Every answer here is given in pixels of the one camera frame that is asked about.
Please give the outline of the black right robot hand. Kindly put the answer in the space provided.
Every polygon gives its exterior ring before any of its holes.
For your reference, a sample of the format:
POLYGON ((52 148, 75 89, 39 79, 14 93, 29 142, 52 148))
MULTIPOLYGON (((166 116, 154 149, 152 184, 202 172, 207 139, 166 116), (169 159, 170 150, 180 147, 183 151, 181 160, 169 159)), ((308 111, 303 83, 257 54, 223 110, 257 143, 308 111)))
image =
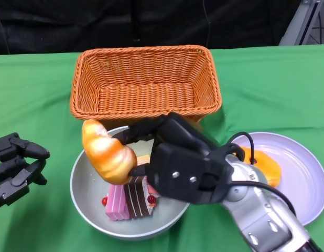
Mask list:
POLYGON ((238 145, 210 140, 174 112, 144 119, 115 137, 125 145, 153 140, 150 163, 130 174, 146 175, 161 196, 191 204, 223 202, 234 172, 227 157, 241 161, 245 157, 238 145))

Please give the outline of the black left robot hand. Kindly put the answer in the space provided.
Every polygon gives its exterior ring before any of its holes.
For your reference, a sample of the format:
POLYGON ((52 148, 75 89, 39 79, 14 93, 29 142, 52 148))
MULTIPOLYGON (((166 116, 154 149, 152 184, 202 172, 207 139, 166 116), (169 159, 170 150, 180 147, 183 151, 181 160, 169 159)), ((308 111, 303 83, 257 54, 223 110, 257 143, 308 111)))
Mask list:
POLYGON ((29 193, 29 185, 46 185, 42 175, 50 152, 14 132, 0 138, 0 207, 29 193))

